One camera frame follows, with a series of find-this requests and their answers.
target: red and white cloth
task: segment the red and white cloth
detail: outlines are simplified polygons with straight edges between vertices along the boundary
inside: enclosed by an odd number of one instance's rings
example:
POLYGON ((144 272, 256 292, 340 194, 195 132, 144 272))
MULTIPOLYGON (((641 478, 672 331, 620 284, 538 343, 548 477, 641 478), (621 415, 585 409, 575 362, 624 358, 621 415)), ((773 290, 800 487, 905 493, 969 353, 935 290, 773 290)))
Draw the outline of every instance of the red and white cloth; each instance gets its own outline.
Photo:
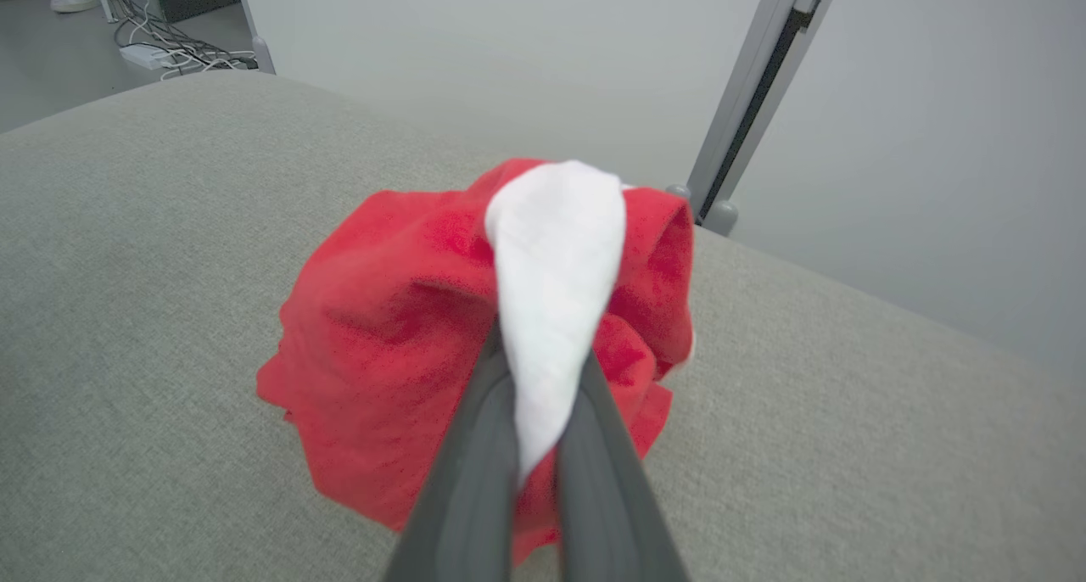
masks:
POLYGON ((558 539, 553 447, 595 351, 640 456, 660 378, 692 354, 685 200, 580 162, 508 161, 464 192, 378 192, 283 304, 257 393, 287 408, 317 490, 407 521, 495 315, 516 383, 514 559, 558 539))

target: white wall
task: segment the white wall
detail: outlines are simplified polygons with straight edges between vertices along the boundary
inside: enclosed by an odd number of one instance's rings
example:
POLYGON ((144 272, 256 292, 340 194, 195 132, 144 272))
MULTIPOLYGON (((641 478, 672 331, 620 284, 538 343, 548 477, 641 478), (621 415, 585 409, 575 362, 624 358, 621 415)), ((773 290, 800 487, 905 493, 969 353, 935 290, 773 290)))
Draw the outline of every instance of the white wall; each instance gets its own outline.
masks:
POLYGON ((685 184, 759 0, 248 0, 278 75, 510 155, 685 184))
POLYGON ((1086 0, 834 0, 731 238, 1086 377, 1086 0))

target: power strip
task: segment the power strip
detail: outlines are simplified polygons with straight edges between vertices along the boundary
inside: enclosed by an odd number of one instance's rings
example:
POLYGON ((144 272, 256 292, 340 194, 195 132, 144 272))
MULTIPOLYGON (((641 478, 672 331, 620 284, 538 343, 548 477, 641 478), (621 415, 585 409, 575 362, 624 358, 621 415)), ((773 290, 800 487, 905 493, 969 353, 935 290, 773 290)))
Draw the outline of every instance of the power strip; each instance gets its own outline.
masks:
POLYGON ((160 58, 167 58, 165 49, 152 45, 126 45, 121 48, 121 56, 151 72, 163 67, 160 58))

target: red cloth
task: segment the red cloth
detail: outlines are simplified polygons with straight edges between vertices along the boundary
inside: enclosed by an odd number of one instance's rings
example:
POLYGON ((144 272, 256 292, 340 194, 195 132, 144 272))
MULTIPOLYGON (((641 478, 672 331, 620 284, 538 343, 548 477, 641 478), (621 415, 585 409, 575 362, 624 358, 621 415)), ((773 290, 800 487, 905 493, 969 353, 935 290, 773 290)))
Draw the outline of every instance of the red cloth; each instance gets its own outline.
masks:
MULTIPOLYGON (((303 266, 256 391, 287 408, 328 497, 396 531, 407 522, 496 317, 487 204, 539 164, 505 162, 464 192, 377 192, 303 266)), ((624 197, 622 262, 593 350, 644 457, 671 406, 656 381, 693 343, 693 223, 679 197, 624 197)), ((515 562, 557 539, 552 453, 518 498, 515 562)))

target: gray floor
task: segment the gray floor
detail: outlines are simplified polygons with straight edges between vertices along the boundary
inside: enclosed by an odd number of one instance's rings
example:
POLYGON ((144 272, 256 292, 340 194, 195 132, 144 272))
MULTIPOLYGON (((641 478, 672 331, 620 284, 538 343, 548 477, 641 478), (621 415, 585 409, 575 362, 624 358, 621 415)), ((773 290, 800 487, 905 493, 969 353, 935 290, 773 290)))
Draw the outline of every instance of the gray floor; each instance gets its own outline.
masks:
MULTIPOLYGON (((101 9, 54 14, 49 0, 0 2, 0 132, 132 87, 160 84, 163 71, 148 72, 121 58, 113 43, 115 28, 101 9)), ((178 28, 222 49, 252 46, 241 5, 179 22, 178 28)))

